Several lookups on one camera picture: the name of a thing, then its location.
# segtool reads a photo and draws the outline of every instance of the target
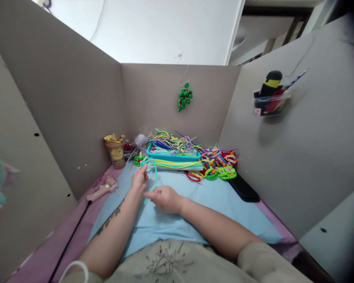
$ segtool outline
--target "teal plastic tray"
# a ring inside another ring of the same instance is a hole
[[[147,154],[149,158],[161,159],[173,162],[196,162],[201,158],[201,154],[197,152],[197,157],[184,156],[184,155],[175,155],[175,154],[161,154],[161,153],[152,153],[151,152],[152,143],[149,144],[147,148]]]

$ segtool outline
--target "light blue paper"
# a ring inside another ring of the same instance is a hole
[[[118,177],[119,188],[106,199],[93,225],[88,243],[130,189],[132,174],[139,168],[133,164],[129,162]],[[185,174],[171,170],[158,170],[158,179],[159,186],[169,185],[180,195],[232,218],[268,244],[279,243],[282,240],[282,236],[256,205],[244,202],[227,181],[204,179],[196,183],[190,181]],[[147,189],[153,188],[154,182],[155,173],[149,173]],[[208,244],[203,236],[179,215],[164,214],[152,202],[142,204],[123,258],[159,239],[169,238]]]

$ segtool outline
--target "green pipe cleaner ornament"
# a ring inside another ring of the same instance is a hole
[[[178,112],[185,109],[186,104],[190,104],[190,99],[193,98],[193,92],[189,90],[189,83],[185,84],[185,88],[181,89],[181,93],[178,95],[180,100],[178,101]]]

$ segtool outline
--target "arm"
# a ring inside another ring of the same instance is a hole
[[[98,229],[97,234],[79,258],[87,265],[90,272],[103,279],[113,274],[126,247],[136,214],[143,200],[143,192],[147,187],[146,169],[147,165],[134,173],[129,192]]]
[[[227,216],[177,194],[171,187],[145,192],[165,213],[177,213],[189,221],[224,257],[236,261],[241,250],[252,242],[263,243],[255,234]]]

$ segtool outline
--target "hand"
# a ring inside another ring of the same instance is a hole
[[[152,192],[145,192],[144,196],[149,198],[164,213],[179,214],[185,200],[170,186],[156,187]]]
[[[131,181],[131,188],[142,192],[146,189],[148,183],[147,167],[148,166],[146,164],[134,173]]]

